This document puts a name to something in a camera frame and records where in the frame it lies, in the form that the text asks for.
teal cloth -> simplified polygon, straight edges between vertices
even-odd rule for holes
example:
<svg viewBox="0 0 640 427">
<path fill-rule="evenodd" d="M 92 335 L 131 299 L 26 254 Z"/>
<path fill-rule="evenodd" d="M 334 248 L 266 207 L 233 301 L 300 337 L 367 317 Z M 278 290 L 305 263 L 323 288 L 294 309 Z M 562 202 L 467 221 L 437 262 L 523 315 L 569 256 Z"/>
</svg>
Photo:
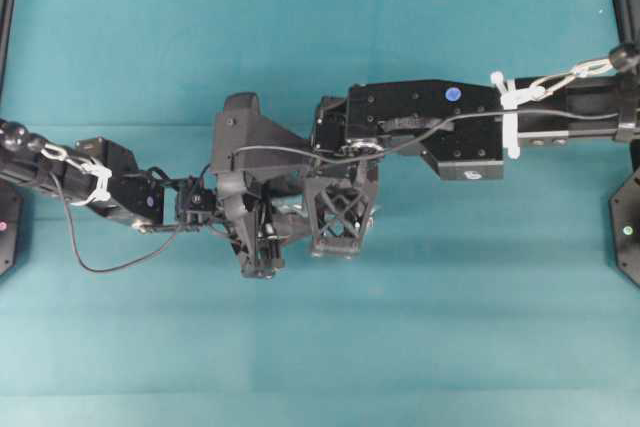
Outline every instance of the teal cloth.
<svg viewBox="0 0 640 427">
<path fill-rule="evenodd" d="M 0 114 L 182 176 L 235 91 L 306 133 L 352 83 L 486 84 L 616 42 L 611 0 L 16 0 Z M 271 282 L 205 233 L 88 275 L 60 204 L 29 196 L 0 278 L 0 425 L 638 425 L 640 291 L 607 210 L 625 146 L 532 148 L 505 170 L 445 183 L 389 158 L 362 255 L 302 242 Z M 76 216 L 97 267 L 162 240 Z"/>
</svg>

